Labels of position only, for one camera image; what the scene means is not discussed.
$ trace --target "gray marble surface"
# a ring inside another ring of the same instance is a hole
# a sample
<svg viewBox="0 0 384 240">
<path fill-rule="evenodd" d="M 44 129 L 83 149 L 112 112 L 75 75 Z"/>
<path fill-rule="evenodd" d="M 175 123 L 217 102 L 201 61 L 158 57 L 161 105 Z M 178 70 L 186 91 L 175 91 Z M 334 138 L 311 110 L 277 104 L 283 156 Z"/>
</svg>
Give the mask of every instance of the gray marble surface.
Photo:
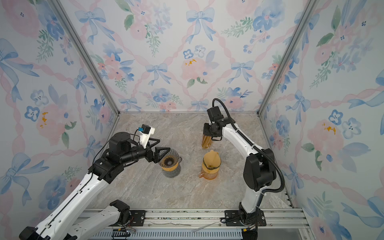
<svg viewBox="0 0 384 240">
<path fill-rule="evenodd" d="M 241 130 L 262 147 L 267 147 L 256 114 L 231 114 Z M 245 160 L 225 138 L 202 149 L 205 113 L 129 113 L 121 114 L 115 132 L 134 133 L 142 124 L 153 126 L 152 135 L 161 139 L 158 146 L 171 147 L 183 158 L 181 172 L 167 178 L 159 164 L 145 159 L 124 169 L 88 206 L 105 208 L 119 199 L 132 208 L 237 208 L 245 193 L 243 179 Z M 211 149 L 222 159 L 218 177 L 199 178 L 202 159 Z M 272 187 L 277 188 L 277 179 Z M 262 208 L 286 208 L 289 202 L 285 192 L 268 193 Z"/>
</svg>

